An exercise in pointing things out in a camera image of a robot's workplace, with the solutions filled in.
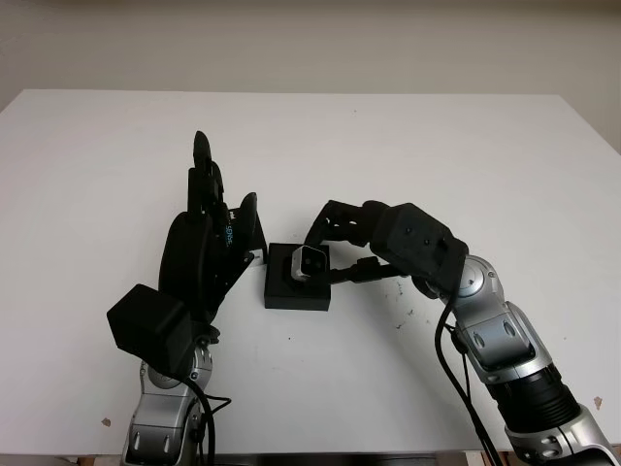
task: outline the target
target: robotic hand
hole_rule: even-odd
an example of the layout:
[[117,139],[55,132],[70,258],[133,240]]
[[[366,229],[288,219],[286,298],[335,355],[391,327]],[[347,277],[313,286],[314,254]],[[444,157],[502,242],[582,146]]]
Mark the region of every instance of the robotic hand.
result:
[[[218,307],[253,258],[256,195],[233,217],[223,201],[222,177],[207,137],[194,139],[187,212],[168,233],[158,290],[137,284],[108,311],[116,345],[143,359],[142,395],[123,450],[123,465],[192,465],[209,434],[213,465],[213,413],[230,403],[204,389],[212,374],[209,345]],[[208,398],[224,403],[213,411]],[[201,415],[198,401],[203,406]]]
[[[303,264],[322,241],[349,241],[376,257],[344,270],[305,273]],[[621,466],[602,430],[561,382],[547,349],[524,313],[505,300],[492,265],[468,254],[465,243],[412,204],[388,207],[368,201],[362,207],[330,201],[313,223],[305,245],[294,253],[292,278],[311,283],[355,283],[411,276],[425,296],[440,298],[444,312],[436,329],[436,350],[473,419],[492,464],[499,455],[470,400],[441,352],[441,333],[449,328],[456,349],[466,354],[479,379],[498,403],[516,454],[529,464]],[[455,327],[446,325],[450,313]]]

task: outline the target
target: wire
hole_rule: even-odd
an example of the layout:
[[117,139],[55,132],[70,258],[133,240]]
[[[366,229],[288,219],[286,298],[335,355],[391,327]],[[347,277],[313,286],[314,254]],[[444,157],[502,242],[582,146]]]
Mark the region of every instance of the wire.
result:
[[228,402],[231,401],[231,399],[227,398],[226,396],[213,396],[213,395],[208,395],[207,393],[205,394],[205,397],[208,400],[213,400],[213,401],[228,401]]
[[466,394],[468,395],[468,401],[473,402],[473,398],[470,396],[470,376],[468,375],[468,364],[466,364],[466,355],[462,353],[462,362],[464,363],[464,377],[466,378]]
[[[462,256],[460,262],[463,264],[464,260],[465,260],[465,257]],[[468,410],[468,413],[470,414],[470,417],[473,421],[474,431],[476,432],[476,435],[478,436],[481,444],[483,445],[483,448],[485,449],[485,452],[487,453],[488,458],[492,462],[492,465],[502,466],[503,463],[501,461],[501,458],[498,455],[498,452],[496,451],[496,448],[494,447],[494,444],[492,443],[492,440],[490,439],[489,434],[485,430],[485,426],[483,425],[483,422],[481,422],[481,419],[478,416],[478,413],[474,409],[474,406],[470,400],[470,397],[466,394],[466,392],[464,392],[464,388],[462,388],[462,386],[459,384],[459,382],[455,378],[455,375],[450,370],[450,367],[448,366],[448,363],[446,362],[446,359],[444,358],[444,353],[442,352],[442,344],[441,344],[442,332],[444,330],[444,326],[446,325],[446,321],[448,320],[448,316],[453,310],[453,305],[455,304],[455,299],[457,298],[457,293],[459,291],[460,282],[461,282],[461,276],[457,279],[455,285],[453,286],[453,290],[451,291],[451,294],[448,297],[448,301],[446,301],[446,306],[444,307],[444,310],[442,311],[442,314],[440,316],[440,320],[438,321],[438,325],[436,326],[436,334],[434,336],[436,355],[438,356],[438,361],[440,362],[440,365],[442,366],[444,372],[446,373],[446,376],[448,377],[450,382],[455,387],[455,390],[457,390],[459,397],[464,402],[464,405],[466,406],[466,409]]]
[[213,412],[210,406],[208,396],[203,392],[200,386],[190,378],[183,381],[198,397],[201,405],[203,406],[203,415],[201,416],[201,425],[199,427],[199,454],[201,456],[201,463],[205,464],[205,458],[203,456],[203,437],[205,435],[205,427],[207,426],[207,466],[214,466],[215,464],[215,424],[213,423]]
[[215,408],[212,411],[212,415],[214,415],[215,413],[217,413],[218,411],[220,411],[222,408],[226,408],[227,406],[229,406],[231,404],[231,399],[227,399],[224,403],[222,403],[220,406],[218,406],[217,408]]

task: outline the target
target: white tabletop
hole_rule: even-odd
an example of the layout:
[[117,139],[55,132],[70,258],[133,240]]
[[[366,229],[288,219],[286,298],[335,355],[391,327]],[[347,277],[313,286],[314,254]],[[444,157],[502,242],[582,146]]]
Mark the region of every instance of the white tabletop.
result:
[[[0,115],[0,452],[120,452],[139,361],[106,311],[156,286],[197,129],[229,205],[257,192],[269,242],[300,242],[329,199],[447,224],[621,441],[621,157],[559,97],[29,90]],[[337,265],[364,254],[332,248]],[[328,313],[266,310],[264,277],[248,270],[214,322],[208,392],[233,398],[217,452],[480,448],[433,351],[441,303],[393,279],[335,286]],[[508,448],[477,380],[474,400]]]

